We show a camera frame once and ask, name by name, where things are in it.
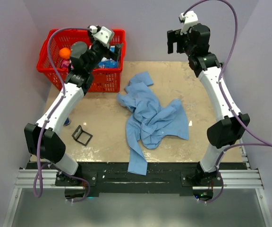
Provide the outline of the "light blue shirt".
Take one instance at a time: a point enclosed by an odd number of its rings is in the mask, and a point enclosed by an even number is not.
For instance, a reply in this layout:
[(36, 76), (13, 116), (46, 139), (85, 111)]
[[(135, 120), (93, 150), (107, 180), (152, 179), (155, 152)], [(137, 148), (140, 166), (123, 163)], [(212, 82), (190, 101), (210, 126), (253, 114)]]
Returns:
[(162, 107), (150, 89), (154, 84), (147, 71), (136, 74), (125, 87), (125, 95), (117, 94), (117, 101), (131, 112), (126, 123), (126, 138), (130, 148), (128, 172), (146, 175), (147, 160), (139, 145), (156, 149), (165, 136), (189, 139), (186, 112), (180, 99)]

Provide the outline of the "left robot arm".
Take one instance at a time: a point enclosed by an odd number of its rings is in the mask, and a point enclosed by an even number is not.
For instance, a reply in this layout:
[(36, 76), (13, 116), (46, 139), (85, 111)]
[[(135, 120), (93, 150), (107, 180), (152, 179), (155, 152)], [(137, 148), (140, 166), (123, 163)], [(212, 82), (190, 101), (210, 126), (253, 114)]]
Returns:
[(67, 173), (71, 185), (79, 185), (83, 174), (78, 163), (66, 154), (66, 145), (60, 138), (62, 125), (77, 103), (86, 95), (94, 80), (93, 70), (103, 58), (118, 61), (122, 44), (104, 45), (94, 41), (91, 46), (76, 42), (70, 47), (70, 64), (64, 87), (48, 111), (35, 123), (24, 128), (30, 154), (53, 163)]

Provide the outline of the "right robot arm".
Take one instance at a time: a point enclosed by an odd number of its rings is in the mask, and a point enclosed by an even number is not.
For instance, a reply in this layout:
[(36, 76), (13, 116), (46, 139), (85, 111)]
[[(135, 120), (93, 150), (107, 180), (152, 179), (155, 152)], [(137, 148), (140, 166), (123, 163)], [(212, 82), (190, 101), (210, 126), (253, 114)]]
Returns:
[(222, 65), (215, 54), (209, 51), (210, 29), (200, 23), (191, 26), (185, 33), (180, 29), (167, 32), (168, 53), (177, 45), (178, 53), (188, 56), (189, 66), (203, 84), (216, 115), (216, 123), (207, 129), (208, 149), (198, 162), (194, 173), (187, 179), (193, 185), (207, 185), (217, 177), (217, 169), (225, 151), (243, 136), (250, 117), (243, 114), (233, 103), (224, 79), (220, 77)]

